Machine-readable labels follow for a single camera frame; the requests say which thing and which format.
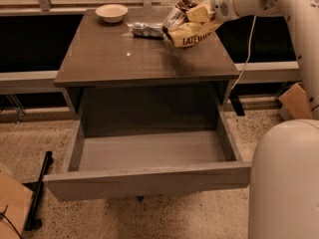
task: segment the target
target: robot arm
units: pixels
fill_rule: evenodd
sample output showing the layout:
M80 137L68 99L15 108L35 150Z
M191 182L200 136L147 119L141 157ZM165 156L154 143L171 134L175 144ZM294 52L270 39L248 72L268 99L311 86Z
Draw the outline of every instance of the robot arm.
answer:
M217 22L284 16L313 117L319 120L319 5L315 0L211 0Z

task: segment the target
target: brown tabletop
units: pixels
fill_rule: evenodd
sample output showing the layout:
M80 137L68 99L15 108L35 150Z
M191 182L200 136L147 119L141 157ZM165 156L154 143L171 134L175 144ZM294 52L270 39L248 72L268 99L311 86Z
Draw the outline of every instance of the brown tabletop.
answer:
M168 38L136 38L133 22L161 23L170 8L129 8L108 24L88 10L55 80L57 87L157 85L236 79L238 72L215 33L192 48Z

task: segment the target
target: black cable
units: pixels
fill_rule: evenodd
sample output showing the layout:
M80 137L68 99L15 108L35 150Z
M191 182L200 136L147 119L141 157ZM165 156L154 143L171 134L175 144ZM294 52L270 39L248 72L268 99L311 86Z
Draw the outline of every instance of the black cable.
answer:
M7 218L6 215L4 215L3 213L0 212L0 216L4 217L9 224L12 226L12 228L14 229L14 231L17 233L17 235L19 236L20 239L23 239L22 236L20 235L19 231L17 230L17 228L12 224L12 222Z

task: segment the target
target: silver package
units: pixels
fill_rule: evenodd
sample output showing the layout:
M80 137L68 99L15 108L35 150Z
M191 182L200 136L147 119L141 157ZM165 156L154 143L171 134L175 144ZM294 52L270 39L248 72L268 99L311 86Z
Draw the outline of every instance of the silver package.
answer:
M164 38L162 24L158 23L133 23L132 33L138 37Z

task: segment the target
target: speckled floor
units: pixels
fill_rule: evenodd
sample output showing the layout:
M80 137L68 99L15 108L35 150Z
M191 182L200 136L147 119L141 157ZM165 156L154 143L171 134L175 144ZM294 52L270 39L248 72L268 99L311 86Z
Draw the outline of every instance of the speckled floor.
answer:
M278 110L226 113L244 160L265 132L281 122ZM59 172L73 121L66 109L27 110L22 123L15 113L0 114L0 169L21 182L37 180L44 154L52 150L49 173ZM39 230L23 238L60 239L240 239L247 238L249 188L175 196L59 202L45 188Z

